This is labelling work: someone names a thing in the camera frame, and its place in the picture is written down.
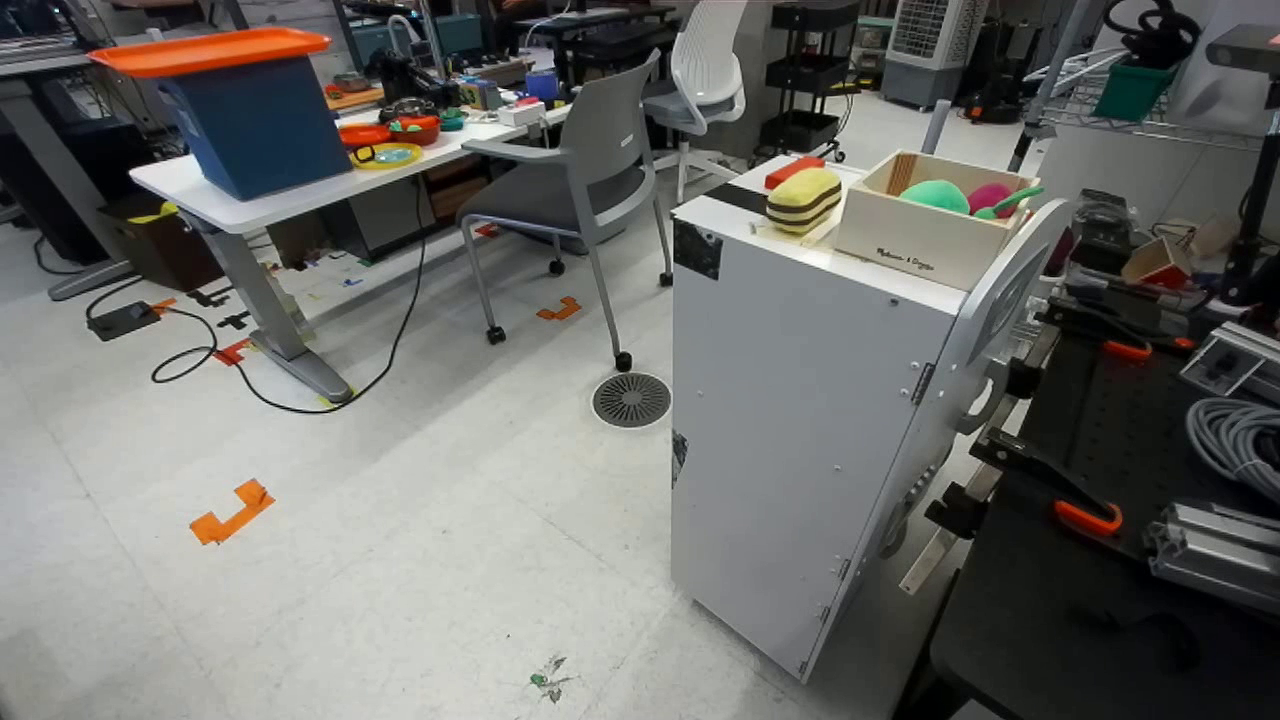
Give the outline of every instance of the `pink object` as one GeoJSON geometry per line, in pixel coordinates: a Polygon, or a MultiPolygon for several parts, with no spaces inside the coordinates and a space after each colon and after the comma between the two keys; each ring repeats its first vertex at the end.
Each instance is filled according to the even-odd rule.
{"type": "Polygon", "coordinates": [[[1008,185],[980,185],[980,188],[970,192],[970,210],[992,206],[992,204],[1002,204],[1003,195],[1011,195],[1008,185]]]}

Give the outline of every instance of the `cabinet door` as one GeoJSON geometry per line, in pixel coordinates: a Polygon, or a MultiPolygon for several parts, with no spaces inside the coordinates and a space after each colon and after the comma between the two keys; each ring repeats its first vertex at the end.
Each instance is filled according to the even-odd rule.
{"type": "Polygon", "coordinates": [[[808,680],[951,315],[715,248],[676,280],[676,582],[808,680]]]}

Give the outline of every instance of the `office chair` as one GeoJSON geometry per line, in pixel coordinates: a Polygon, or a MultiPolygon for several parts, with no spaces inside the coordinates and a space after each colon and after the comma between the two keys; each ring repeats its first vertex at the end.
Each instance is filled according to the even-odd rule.
{"type": "Polygon", "coordinates": [[[661,288],[673,283],[673,248],[669,248],[669,219],[656,192],[656,171],[648,160],[648,131],[646,131],[646,85],[656,67],[661,52],[646,62],[589,79],[573,99],[573,112],[562,131],[562,147],[522,147],[522,143],[464,143],[475,156],[513,160],[517,168],[505,171],[495,185],[475,192],[464,206],[464,245],[474,260],[474,276],[480,288],[487,342],[505,338],[505,326],[494,315],[475,222],[522,226],[535,236],[553,236],[556,260],[548,264],[553,276],[564,272],[562,245],[582,239],[591,260],[597,295],[608,322],[613,362],[618,372],[634,367],[634,356],[621,348],[608,280],[601,269],[601,239],[627,222],[646,204],[651,204],[656,236],[664,248],[661,288]]]}
{"type": "Polygon", "coordinates": [[[676,204],[690,192],[690,163],[724,180],[740,171],[715,151],[691,151],[690,136],[708,136],[713,125],[737,125],[747,112],[746,67],[733,52],[746,7],[747,0],[701,0],[673,48],[673,90],[646,99],[661,129],[679,131],[676,204]]]}

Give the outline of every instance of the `white cabinet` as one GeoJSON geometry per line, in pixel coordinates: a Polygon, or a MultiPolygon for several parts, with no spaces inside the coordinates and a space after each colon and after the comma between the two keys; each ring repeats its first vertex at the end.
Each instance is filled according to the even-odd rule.
{"type": "Polygon", "coordinates": [[[1065,204],[1039,206],[971,288],[944,288],[775,239],[758,210],[713,195],[685,204],[676,582],[800,680],[840,609],[856,609],[854,643],[868,640],[860,656],[891,705],[936,596],[898,596],[886,567],[923,537],[919,491],[971,420],[1065,222],[1065,204]]]}

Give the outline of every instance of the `blue bin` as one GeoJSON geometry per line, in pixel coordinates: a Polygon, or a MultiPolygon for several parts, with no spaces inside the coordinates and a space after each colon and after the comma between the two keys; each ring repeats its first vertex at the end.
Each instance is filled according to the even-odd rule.
{"type": "Polygon", "coordinates": [[[173,74],[162,96],[203,175],[240,199],[353,168],[310,58],[173,74]]]}

